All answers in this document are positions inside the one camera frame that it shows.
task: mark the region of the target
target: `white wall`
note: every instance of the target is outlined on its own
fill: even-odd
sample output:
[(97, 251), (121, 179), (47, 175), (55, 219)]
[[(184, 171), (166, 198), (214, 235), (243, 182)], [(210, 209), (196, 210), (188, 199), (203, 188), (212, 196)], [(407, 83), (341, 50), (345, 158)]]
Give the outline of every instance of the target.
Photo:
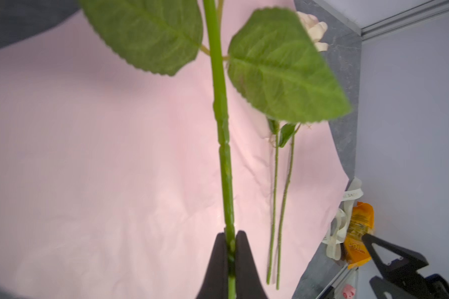
[[(356, 176), (376, 235), (449, 282), (449, 16), (363, 45)], [(359, 273), (358, 296), (375, 298)]]
[(317, 0), (329, 3), (348, 19), (363, 28), (429, 0)]

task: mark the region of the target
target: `pink backdrop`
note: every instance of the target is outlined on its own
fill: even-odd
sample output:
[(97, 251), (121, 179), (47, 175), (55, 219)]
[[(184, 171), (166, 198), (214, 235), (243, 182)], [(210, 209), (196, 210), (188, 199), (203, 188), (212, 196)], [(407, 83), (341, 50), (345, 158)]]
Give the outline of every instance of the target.
[[(278, 4), (293, 7), (227, 0), (224, 52), (252, 10)], [(236, 230), (264, 282), (269, 129), (227, 88)], [(0, 50), (0, 286), (35, 299), (194, 298), (224, 227), (212, 102), (208, 56), (175, 77), (145, 73), (81, 12)], [(291, 297), (347, 183), (327, 123), (302, 128), (295, 154), (270, 298)], [(281, 202), (287, 148), (280, 159)]]

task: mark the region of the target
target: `orange package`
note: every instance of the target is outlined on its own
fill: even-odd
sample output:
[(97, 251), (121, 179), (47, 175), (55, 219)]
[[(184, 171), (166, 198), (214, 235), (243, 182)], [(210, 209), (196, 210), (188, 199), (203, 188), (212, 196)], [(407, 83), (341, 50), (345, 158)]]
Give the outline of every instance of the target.
[(371, 256), (361, 240), (366, 233), (374, 233), (374, 209), (369, 203), (358, 201), (352, 209), (351, 221), (344, 240), (348, 269), (362, 266), (371, 260)]

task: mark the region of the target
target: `rose petal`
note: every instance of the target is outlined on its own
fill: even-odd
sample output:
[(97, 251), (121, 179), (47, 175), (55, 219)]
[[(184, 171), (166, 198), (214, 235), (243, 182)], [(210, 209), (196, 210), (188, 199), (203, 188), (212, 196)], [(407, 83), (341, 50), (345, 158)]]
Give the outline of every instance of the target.
[(326, 43), (315, 43), (315, 48), (318, 52), (327, 51), (328, 46)]
[(318, 42), (323, 38), (327, 29), (328, 25), (326, 23), (319, 22), (308, 30), (309, 37), (313, 42)]
[(297, 11), (296, 14), (298, 15), (301, 24), (303, 25), (303, 27), (305, 27), (306, 30), (318, 23), (317, 17), (315, 17), (314, 15), (306, 14), (300, 11)]

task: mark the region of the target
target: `small pink sticker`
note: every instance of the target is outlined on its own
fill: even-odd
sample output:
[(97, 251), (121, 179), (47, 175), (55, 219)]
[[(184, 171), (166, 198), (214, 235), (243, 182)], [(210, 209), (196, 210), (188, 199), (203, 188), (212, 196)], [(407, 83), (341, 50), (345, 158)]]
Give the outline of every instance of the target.
[(343, 297), (351, 299), (356, 294), (356, 289), (352, 285), (346, 285), (343, 289)]

